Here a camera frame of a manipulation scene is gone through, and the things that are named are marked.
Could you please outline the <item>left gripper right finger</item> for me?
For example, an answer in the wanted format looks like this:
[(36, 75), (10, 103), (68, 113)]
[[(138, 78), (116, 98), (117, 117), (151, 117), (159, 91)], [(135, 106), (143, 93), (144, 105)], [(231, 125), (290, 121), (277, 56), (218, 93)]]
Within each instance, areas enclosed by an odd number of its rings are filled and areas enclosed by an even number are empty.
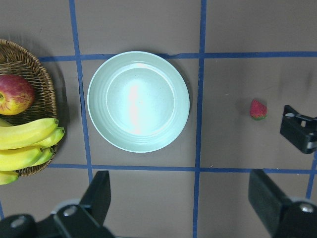
[(263, 170), (251, 170), (248, 200), (270, 237), (317, 236), (317, 205), (287, 196)]

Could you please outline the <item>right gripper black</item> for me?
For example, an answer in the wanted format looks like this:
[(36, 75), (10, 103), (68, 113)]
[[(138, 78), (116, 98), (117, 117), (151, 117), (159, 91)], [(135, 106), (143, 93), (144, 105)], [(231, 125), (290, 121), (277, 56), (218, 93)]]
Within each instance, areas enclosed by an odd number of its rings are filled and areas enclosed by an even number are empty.
[(317, 118), (300, 114), (290, 105), (285, 105), (280, 134), (304, 154), (317, 150)]

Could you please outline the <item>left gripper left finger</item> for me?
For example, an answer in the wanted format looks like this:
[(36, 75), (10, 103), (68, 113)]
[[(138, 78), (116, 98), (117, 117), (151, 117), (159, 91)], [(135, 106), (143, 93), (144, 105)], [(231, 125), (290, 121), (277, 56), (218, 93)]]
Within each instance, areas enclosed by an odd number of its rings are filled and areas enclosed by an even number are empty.
[(59, 208), (42, 221), (29, 214), (0, 222), (2, 238), (113, 238), (104, 226), (111, 202), (108, 171), (98, 171), (78, 204)]

